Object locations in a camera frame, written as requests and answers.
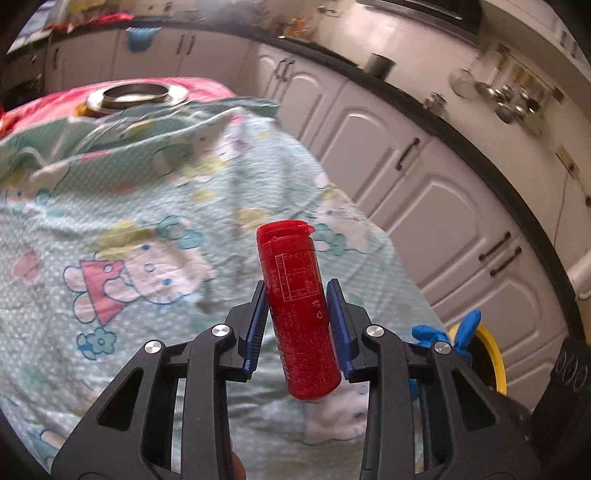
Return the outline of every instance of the metal screw head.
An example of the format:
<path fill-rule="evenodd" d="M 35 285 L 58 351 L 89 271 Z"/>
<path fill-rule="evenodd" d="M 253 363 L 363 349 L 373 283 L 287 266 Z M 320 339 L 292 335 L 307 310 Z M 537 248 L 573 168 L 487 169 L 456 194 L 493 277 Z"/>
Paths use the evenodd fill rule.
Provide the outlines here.
<path fill-rule="evenodd" d="M 435 344 L 435 351 L 442 355 L 447 355 L 452 351 L 452 346 L 447 342 L 437 342 Z"/>
<path fill-rule="evenodd" d="M 162 343 L 158 340 L 152 340 L 151 342 L 146 343 L 144 350 L 146 350 L 147 353 L 158 353 L 161 348 Z"/>
<path fill-rule="evenodd" d="M 224 325 L 220 323 L 212 328 L 213 336 L 216 337 L 225 337 L 228 333 L 230 333 L 230 327 L 228 325 Z"/>
<path fill-rule="evenodd" d="M 381 337 L 384 334 L 384 329 L 380 325 L 370 325 L 365 329 L 365 333 L 370 337 Z"/>

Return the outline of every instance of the red plastic cap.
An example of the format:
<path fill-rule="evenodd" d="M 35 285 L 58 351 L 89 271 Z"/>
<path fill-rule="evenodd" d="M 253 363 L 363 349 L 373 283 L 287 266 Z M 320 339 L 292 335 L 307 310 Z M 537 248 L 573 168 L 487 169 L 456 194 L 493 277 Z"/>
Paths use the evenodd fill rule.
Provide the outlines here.
<path fill-rule="evenodd" d="M 314 250 L 310 235 L 315 231 L 303 220 L 280 220 L 261 225 L 256 230 L 259 257 L 264 260 L 298 250 Z"/>
<path fill-rule="evenodd" d="M 256 241 L 267 243 L 275 238 L 286 236 L 305 235 L 310 236 L 316 229 L 303 220 L 279 220 L 261 225 L 256 229 Z"/>

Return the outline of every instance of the red bottle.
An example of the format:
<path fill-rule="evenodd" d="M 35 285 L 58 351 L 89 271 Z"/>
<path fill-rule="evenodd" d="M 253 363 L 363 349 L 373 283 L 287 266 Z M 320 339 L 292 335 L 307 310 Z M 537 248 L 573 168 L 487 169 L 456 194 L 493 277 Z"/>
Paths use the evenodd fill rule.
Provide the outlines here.
<path fill-rule="evenodd" d="M 318 400 L 340 384 L 329 333 L 314 227 L 282 220 L 256 231 L 262 274 L 287 389 L 298 400 Z"/>

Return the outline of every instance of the blue glove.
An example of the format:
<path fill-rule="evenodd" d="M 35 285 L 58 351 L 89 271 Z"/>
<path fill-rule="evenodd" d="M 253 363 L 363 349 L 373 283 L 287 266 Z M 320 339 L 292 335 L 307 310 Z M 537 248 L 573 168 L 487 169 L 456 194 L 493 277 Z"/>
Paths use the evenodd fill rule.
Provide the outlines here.
<path fill-rule="evenodd" d="M 464 317 L 456 332 L 456 338 L 453 342 L 453 347 L 468 365 L 472 366 L 472 354 L 468 352 L 470 342 L 476 335 L 476 329 L 480 324 L 481 313 L 480 310 L 472 310 Z M 411 333 L 418 342 L 417 345 L 429 348 L 435 342 L 451 343 L 449 337 L 445 332 L 429 327 L 428 325 L 414 326 Z M 412 400 L 418 397 L 418 385 L 415 379 L 410 381 L 410 393 Z"/>

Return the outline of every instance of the pink blanket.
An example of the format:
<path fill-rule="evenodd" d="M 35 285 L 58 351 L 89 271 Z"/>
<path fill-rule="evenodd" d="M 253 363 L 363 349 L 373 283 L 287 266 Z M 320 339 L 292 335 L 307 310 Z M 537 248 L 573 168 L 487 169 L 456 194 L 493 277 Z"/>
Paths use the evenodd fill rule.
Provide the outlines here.
<path fill-rule="evenodd" d="M 202 78 L 171 77 L 134 79 L 134 81 L 176 83 L 189 90 L 189 100 L 198 100 L 201 102 L 234 96 L 221 83 Z M 94 85 L 86 85 L 65 92 L 52 93 L 6 112 L 0 120 L 0 138 L 40 122 L 74 115 L 76 107 L 86 101 L 86 98 L 94 90 L 110 85 L 117 85 L 118 83 L 121 83 L 121 81 L 95 83 Z"/>

